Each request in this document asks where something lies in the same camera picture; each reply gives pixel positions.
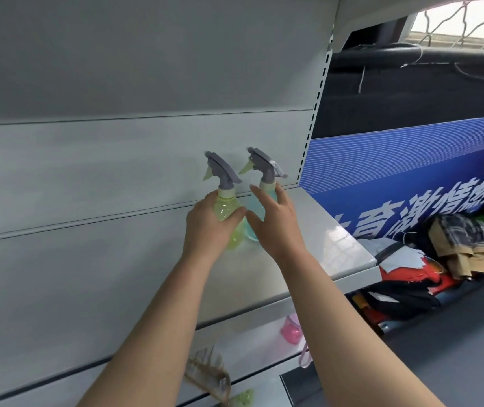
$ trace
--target person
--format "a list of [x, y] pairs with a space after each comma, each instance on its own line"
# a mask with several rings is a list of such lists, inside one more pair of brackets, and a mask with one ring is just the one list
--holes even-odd
[[331, 405], [443, 407], [307, 251], [281, 186], [277, 202], [255, 186], [252, 192], [265, 208], [264, 221], [244, 207], [219, 221], [216, 191], [189, 212], [180, 260], [77, 407], [176, 405], [208, 274], [244, 216], [285, 278]]

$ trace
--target person's left hand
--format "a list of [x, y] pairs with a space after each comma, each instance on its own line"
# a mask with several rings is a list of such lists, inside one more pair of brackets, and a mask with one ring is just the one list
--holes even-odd
[[244, 219], [246, 208], [239, 207], [219, 221], [214, 213], [217, 197], [218, 191], [212, 191], [188, 213], [182, 259], [204, 260], [211, 267], [229, 243], [234, 228]]

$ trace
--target spray nozzle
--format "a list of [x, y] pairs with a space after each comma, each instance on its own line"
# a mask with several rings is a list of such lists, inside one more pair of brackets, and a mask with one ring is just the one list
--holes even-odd
[[259, 170], [262, 172], [261, 181], [266, 184], [275, 183], [276, 177], [287, 178], [287, 174], [285, 174], [281, 170], [278, 163], [276, 163], [272, 158], [263, 153], [261, 150], [253, 147], [248, 147], [247, 151], [250, 154], [249, 161], [239, 174], [244, 174], [245, 172], [248, 172], [250, 170]]
[[234, 189], [234, 183], [239, 184], [242, 182], [232, 167], [216, 153], [207, 151], [205, 156], [208, 159], [208, 170], [204, 180], [212, 176], [219, 177], [219, 190]]

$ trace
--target spray bottle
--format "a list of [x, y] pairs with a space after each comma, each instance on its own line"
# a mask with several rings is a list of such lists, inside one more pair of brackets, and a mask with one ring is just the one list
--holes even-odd
[[[287, 175], [280, 169], [278, 163], [272, 160], [269, 156], [263, 153], [261, 150], [248, 147], [249, 161], [239, 174], [244, 174], [250, 170], [259, 170], [262, 172], [261, 182], [259, 188], [266, 191], [274, 200], [278, 201], [278, 196], [275, 193], [275, 178], [287, 178]], [[255, 195], [251, 195], [247, 204], [248, 210], [252, 210], [259, 216], [261, 220], [265, 218], [265, 208], [259, 202], [259, 199]], [[245, 224], [247, 237], [257, 241], [257, 236], [253, 232], [249, 224]]]
[[[216, 153], [207, 151], [205, 156], [208, 158], [208, 170], [204, 180], [212, 176], [219, 177], [218, 198], [214, 204], [214, 212], [220, 221], [229, 217], [238, 207], [242, 207], [240, 201], [236, 198], [234, 183], [241, 183], [238, 175], [232, 167]], [[227, 246], [228, 249], [238, 247], [246, 235], [244, 223], [241, 222], [234, 229], [231, 240]]]

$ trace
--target person's left arm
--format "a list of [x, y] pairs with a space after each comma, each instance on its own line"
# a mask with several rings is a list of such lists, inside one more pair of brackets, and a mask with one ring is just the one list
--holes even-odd
[[216, 197], [208, 194], [187, 215], [182, 257], [77, 407], [176, 405], [208, 274], [246, 211], [219, 221]]

